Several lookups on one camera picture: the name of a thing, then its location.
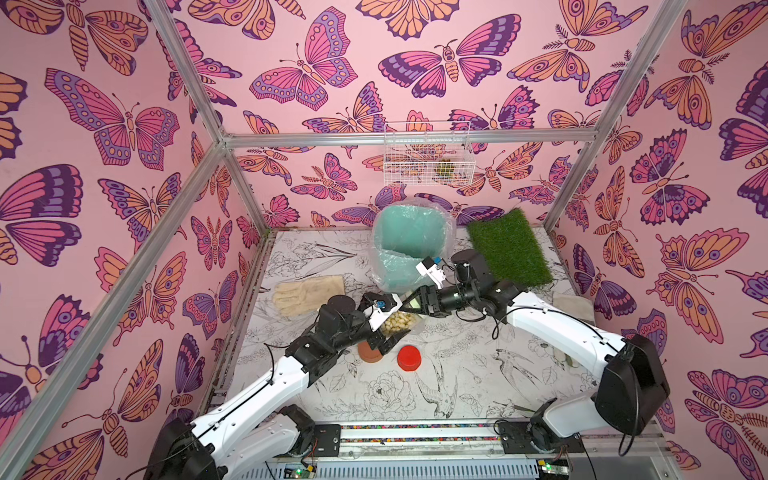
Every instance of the work glove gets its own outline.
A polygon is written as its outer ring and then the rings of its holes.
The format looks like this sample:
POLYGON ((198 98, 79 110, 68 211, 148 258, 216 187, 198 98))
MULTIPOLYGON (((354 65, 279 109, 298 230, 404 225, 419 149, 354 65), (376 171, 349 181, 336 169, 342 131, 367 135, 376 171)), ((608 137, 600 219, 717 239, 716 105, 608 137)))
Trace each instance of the work glove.
POLYGON ((272 303, 283 316, 297 316, 319 309, 334 295, 344 294, 341 275, 315 276, 275 286, 272 303))

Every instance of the artificial grass mat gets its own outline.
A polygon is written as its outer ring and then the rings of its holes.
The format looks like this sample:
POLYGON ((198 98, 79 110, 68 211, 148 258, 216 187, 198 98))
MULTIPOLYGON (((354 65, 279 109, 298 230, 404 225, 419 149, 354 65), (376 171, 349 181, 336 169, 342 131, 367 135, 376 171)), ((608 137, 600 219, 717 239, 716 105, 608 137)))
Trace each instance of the artificial grass mat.
POLYGON ((531 224, 519 208, 496 220, 471 222, 467 231, 472 246, 483 254, 497 280, 505 278, 522 286, 553 280, 531 224))

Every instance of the red lid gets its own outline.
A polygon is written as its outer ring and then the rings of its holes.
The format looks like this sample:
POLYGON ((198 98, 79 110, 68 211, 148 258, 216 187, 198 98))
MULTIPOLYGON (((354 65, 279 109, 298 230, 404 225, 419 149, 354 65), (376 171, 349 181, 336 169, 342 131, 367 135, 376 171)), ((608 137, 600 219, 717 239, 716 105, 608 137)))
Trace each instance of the red lid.
POLYGON ((404 346, 397 354, 397 364, 406 372, 412 372, 422 364, 422 354, 414 346, 404 346))

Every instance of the teal bin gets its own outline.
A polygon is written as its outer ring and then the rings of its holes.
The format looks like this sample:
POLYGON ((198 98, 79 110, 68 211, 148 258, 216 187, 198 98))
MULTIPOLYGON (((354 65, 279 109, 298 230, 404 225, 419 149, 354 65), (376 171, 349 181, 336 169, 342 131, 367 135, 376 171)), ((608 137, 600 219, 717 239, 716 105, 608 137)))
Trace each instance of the teal bin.
POLYGON ((406 293, 431 284, 416 265, 426 257, 451 256, 453 217, 437 204, 419 200, 388 206, 373 224, 372 275, 384 292, 406 293))

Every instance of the white wire basket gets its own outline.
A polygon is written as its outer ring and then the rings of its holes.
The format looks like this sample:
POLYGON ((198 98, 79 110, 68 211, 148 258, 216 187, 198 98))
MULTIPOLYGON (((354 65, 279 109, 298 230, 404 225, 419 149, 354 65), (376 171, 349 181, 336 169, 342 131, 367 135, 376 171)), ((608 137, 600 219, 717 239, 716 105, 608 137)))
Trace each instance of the white wire basket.
MULTIPOLYGON (((430 124, 453 125, 432 121, 430 124)), ((384 184, 447 185, 464 187, 472 182, 475 152, 467 131, 427 131, 423 121, 387 123, 384 133, 384 184), (409 132, 407 137, 398 135, 409 132)))

